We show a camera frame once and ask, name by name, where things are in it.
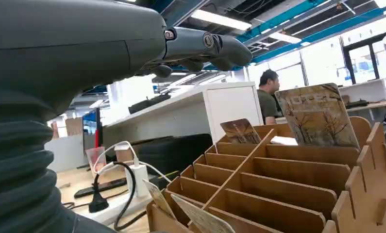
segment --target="wooden desk surface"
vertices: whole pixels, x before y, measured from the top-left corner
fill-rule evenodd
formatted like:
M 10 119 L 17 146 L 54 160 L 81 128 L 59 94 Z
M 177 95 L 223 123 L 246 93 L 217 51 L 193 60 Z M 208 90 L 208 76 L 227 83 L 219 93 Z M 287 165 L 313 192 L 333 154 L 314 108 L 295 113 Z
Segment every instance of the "wooden desk surface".
M 371 108 L 382 108 L 382 107 L 386 107 L 386 101 L 382 101 L 379 103 L 369 103 L 367 106 L 347 109 L 347 112 L 360 111 L 363 109 L 371 109 Z
M 86 170 L 87 170 L 87 168 L 81 168 L 81 169 L 73 169 L 73 170 L 57 173 L 57 184 L 56 184 L 57 187 L 60 187 L 60 186 L 67 184 L 67 183 L 70 183 L 70 187 L 64 187 L 64 188 L 60 189 L 61 202 L 62 203 L 74 202 L 75 205 L 80 205 L 80 204 L 85 204 L 85 203 L 89 203 L 92 201 L 92 199 L 93 199 L 92 195 L 85 196 L 85 197 L 78 198 L 78 199 L 74 199 L 74 194 L 78 190 L 90 187 L 94 181 L 94 178 L 93 178 L 93 175 L 91 174 L 91 171 L 86 171 Z M 119 179 L 120 177 L 125 177 L 125 173 L 121 167 L 116 167 L 115 169 L 110 170 L 110 171 L 106 172 L 105 174 L 103 174 L 100 177 L 99 182 L 104 183 L 104 182 Z M 101 195 L 103 197 L 107 197 L 110 195 L 120 193 L 126 189 L 127 189 L 127 186 L 125 185 L 125 186 L 121 186 L 121 187 L 117 187 L 117 188 L 103 191 L 103 192 L 101 192 Z M 79 208 L 73 209 L 73 211 L 78 213 L 78 214 L 82 213 L 82 212 L 88 212 L 88 206 L 79 207 Z M 134 214 L 131 214 L 129 216 L 122 218 L 119 225 L 123 225 L 124 223 L 133 219 L 136 215 L 138 215 L 141 212 L 142 211 L 139 211 L 139 212 L 136 212 Z M 128 227 L 125 231 L 129 232 L 129 233 L 150 232 L 147 216 L 144 216 L 141 219 L 139 219 L 133 225 Z

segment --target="blue ceiling beam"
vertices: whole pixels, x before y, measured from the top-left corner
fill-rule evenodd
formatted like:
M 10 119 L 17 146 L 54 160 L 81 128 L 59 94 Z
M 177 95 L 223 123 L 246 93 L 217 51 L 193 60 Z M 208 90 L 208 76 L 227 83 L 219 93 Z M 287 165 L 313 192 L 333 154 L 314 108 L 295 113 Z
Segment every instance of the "blue ceiling beam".
M 174 27 L 180 25 L 184 20 L 190 17 L 191 14 L 197 9 L 203 7 L 209 0 L 188 0 L 185 1 L 185 6 L 177 11 L 169 12 L 165 15 L 166 24 L 168 27 Z
M 348 28 L 354 27 L 354 26 L 356 26 L 358 24 L 364 23 L 364 22 L 366 22 L 368 20 L 371 20 L 373 18 L 382 16 L 383 12 L 385 10 L 386 10 L 386 7 L 385 8 L 376 8 L 376 9 L 370 10 L 370 11 L 368 11 L 366 13 L 363 13 L 363 14 L 361 14 L 359 16 L 354 16 L 354 17 L 352 17 L 350 19 L 347 19 L 344 22 L 341 22 L 341 23 L 337 24 L 337 25 L 334 25 L 332 27 L 324 29 L 324 30 L 322 30 L 322 31 L 320 31 L 318 33 L 313 34 L 313 35 L 307 36 L 307 37 L 303 38 L 303 40 L 300 43 L 288 44 L 288 45 L 280 47 L 280 48 L 278 48 L 276 50 L 269 51 L 268 53 L 265 53 L 263 55 L 255 57 L 255 58 L 253 58 L 252 62 L 259 63 L 259 62 L 262 62 L 264 60 L 268 60 L 270 58 L 273 58 L 273 57 L 275 57 L 277 55 L 280 55 L 282 53 L 291 51 L 293 49 L 300 48 L 300 47 L 302 47 L 301 43 L 303 43 L 303 42 L 313 43 L 315 41 L 321 40 L 321 39 L 326 38 L 328 36 L 331 36 L 333 34 L 342 32 L 342 31 L 344 31 L 344 30 L 346 30 Z
M 325 0 L 306 0 L 299 5 L 289 9 L 288 11 L 260 24 L 259 26 L 245 32 L 242 35 L 239 35 L 236 37 L 237 40 L 241 42 L 245 42 L 249 39 L 252 39 L 256 36 L 259 36 L 262 34 L 263 31 L 267 29 L 272 29 L 275 26 L 280 25 L 283 22 L 286 22 L 287 20 L 293 19 L 295 16 L 298 16 L 310 9 L 313 9 L 314 7 L 318 6 L 319 4 L 325 2 Z
M 167 7 L 173 4 L 173 2 L 175 2 L 175 0 L 156 0 L 151 6 L 151 9 L 161 14 Z

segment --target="green shirt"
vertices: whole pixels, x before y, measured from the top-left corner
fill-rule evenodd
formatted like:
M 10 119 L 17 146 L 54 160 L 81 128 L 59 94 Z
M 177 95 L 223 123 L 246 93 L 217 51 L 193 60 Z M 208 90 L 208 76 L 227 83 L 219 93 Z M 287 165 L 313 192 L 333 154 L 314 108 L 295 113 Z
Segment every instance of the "green shirt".
M 266 117 L 275 117 L 278 115 L 276 100 L 269 93 L 258 89 L 257 90 L 258 101 L 260 103 L 261 114 L 263 115 L 263 121 L 266 122 Z

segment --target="white cable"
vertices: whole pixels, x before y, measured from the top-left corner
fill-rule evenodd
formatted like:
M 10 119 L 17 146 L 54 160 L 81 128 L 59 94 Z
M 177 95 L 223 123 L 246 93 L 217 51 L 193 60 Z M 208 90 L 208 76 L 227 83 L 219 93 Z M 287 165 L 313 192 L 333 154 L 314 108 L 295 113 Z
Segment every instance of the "white cable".
M 118 145 L 120 145 L 120 144 L 123 144 L 123 143 L 126 143 L 126 144 L 130 147 L 130 149 L 131 149 L 131 151 L 132 151 L 134 157 L 136 157 L 137 155 L 135 154 L 135 151 L 134 151 L 133 147 L 131 146 L 131 144 L 130 144 L 128 141 L 121 141 L 121 142 L 115 143 L 114 145 L 110 146 L 108 149 L 106 149 L 103 153 L 101 153 L 101 154 L 99 155 L 99 157 L 97 158 L 96 162 L 95 162 L 94 165 L 93 165 L 93 170 L 94 170 L 96 173 L 98 173 L 98 172 L 96 171 L 96 165 L 99 163 L 100 158 L 101 158 L 103 155 L 105 155 L 105 154 L 106 154 L 109 150 L 111 150 L 112 148 L 114 148 L 114 147 L 116 147 L 116 146 L 118 146 Z
M 162 176 L 167 182 L 171 183 L 171 180 L 169 178 L 167 178 L 167 176 L 165 176 L 163 173 L 161 173 L 159 170 L 157 170 L 155 167 L 151 166 L 150 164 L 148 163 L 144 163 L 144 162 L 141 162 L 141 164 L 143 165 L 146 165 L 148 166 L 149 168 L 153 169 L 155 172 L 157 172 L 157 174 L 159 174 L 160 176 Z
M 126 162 L 123 162 L 123 163 L 127 164 L 127 163 L 134 162 L 134 166 L 135 166 L 135 167 L 139 166 L 139 163 L 140 163 L 140 164 L 143 164 L 143 165 L 146 165 L 146 166 L 148 166 L 149 168 L 153 169 L 155 172 L 157 172 L 157 174 L 159 174 L 160 176 L 162 176 L 167 182 L 169 182 L 169 183 L 171 182 L 171 180 L 170 180 L 169 178 L 167 178 L 167 176 L 165 176 L 163 173 L 161 173 L 159 170 L 157 170 L 157 169 L 156 169 L 155 167 L 153 167 L 152 165 L 150 165 L 150 164 L 148 164 L 148 163 L 144 163 L 144 162 L 139 161 L 139 160 L 138 160 L 138 157 L 137 157 L 137 155 L 136 155 L 136 153 L 135 153 L 135 151 L 134 151 L 134 149 L 133 149 L 133 147 L 131 146 L 130 142 L 128 142 L 128 141 L 121 141 L 121 142 L 115 143 L 114 145 L 112 145 L 112 146 L 110 146 L 108 149 L 106 149 L 103 153 L 101 153 L 101 154 L 99 155 L 99 157 L 97 158 L 96 163 L 95 163 L 94 166 L 93 166 L 94 171 L 96 170 L 96 165 L 97 165 L 97 163 L 99 162 L 100 158 L 101 158 L 103 155 L 105 155 L 109 150 L 111 150 L 111 149 L 114 148 L 115 146 L 117 146 L 117 145 L 119 145 L 119 144 L 123 144 L 123 143 L 126 143 L 126 144 L 130 147 L 130 149 L 131 149 L 131 151 L 132 151 L 132 153 L 133 153 L 133 155 L 134 155 L 134 160 L 129 160 L 129 161 L 126 161 Z M 113 169 L 113 168 L 115 168 L 115 166 L 113 165 L 113 163 L 109 163 L 109 164 L 107 164 L 106 166 L 104 166 L 102 169 L 100 169 L 100 171 L 97 171 L 97 173 L 98 173 L 99 175 L 101 175 L 102 173 L 104 173 L 104 172 L 106 172 L 106 171 L 109 171 L 109 170 L 111 170 L 111 169 Z

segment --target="plastic cup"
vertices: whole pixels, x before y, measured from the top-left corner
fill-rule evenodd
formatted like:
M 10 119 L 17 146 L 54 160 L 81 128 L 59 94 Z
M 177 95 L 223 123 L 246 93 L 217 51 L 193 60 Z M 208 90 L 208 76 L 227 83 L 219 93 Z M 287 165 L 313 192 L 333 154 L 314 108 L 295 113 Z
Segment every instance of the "plastic cup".
M 91 173 L 93 174 L 93 177 L 96 177 L 97 171 L 102 169 L 107 164 L 105 159 L 105 154 L 97 162 L 97 159 L 99 158 L 100 154 L 104 152 L 104 150 L 105 150 L 104 147 L 96 147 L 85 151 L 85 153 L 87 154 L 88 163 L 90 164 Z

